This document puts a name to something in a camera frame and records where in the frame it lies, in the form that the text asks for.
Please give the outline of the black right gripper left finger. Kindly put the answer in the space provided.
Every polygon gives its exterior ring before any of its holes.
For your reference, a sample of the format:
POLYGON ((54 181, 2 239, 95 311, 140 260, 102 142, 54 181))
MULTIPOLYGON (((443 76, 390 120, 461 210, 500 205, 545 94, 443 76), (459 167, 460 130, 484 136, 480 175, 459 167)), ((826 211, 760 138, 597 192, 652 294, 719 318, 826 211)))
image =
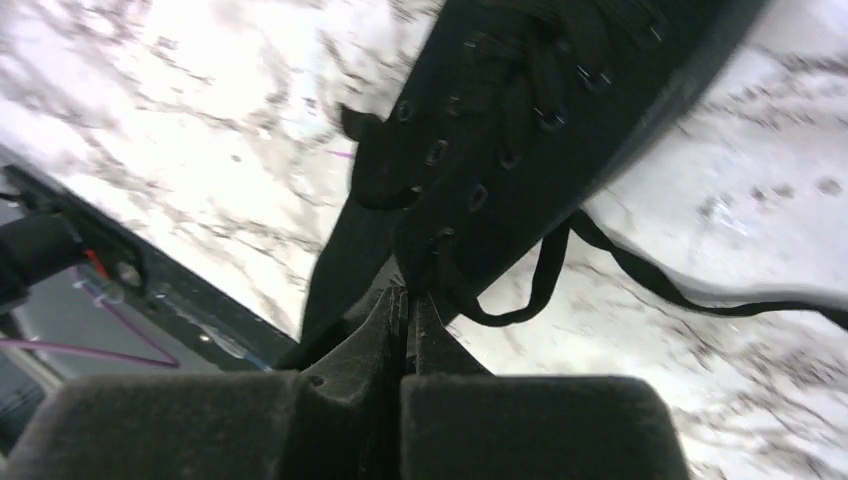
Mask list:
POLYGON ((407 294, 389 288, 355 332, 292 377, 280 478, 397 478, 407 326, 407 294))

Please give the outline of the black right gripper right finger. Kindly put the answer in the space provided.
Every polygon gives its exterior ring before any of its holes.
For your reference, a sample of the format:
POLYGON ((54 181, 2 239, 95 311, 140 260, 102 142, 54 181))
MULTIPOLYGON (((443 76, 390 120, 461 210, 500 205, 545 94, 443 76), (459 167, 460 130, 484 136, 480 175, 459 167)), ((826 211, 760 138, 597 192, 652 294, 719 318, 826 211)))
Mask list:
POLYGON ((478 478, 487 441, 475 402, 493 375, 447 331, 430 298, 413 312, 413 373, 401 382, 401 477, 478 478))

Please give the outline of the black canvas sneaker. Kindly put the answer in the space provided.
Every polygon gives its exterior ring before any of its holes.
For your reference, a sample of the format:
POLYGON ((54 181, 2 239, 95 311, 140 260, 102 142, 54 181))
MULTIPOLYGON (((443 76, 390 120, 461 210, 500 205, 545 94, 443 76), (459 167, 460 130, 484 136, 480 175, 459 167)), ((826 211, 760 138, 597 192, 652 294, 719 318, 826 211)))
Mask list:
POLYGON ((395 261, 445 318, 552 295, 568 218, 707 89, 762 1, 448 1, 389 117, 341 111, 350 191, 315 264, 298 368, 395 261))

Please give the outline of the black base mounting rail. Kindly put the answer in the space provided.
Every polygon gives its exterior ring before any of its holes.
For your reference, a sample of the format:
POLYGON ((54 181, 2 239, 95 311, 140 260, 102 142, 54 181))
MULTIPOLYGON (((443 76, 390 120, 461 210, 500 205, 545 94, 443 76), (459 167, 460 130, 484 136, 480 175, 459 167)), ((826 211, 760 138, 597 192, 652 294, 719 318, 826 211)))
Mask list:
POLYGON ((294 349, 290 336, 77 195, 19 166, 1 174, 22 194, 25 212, 63 212, 107 284, 181 346, 225 371, 277 367, 294 349))

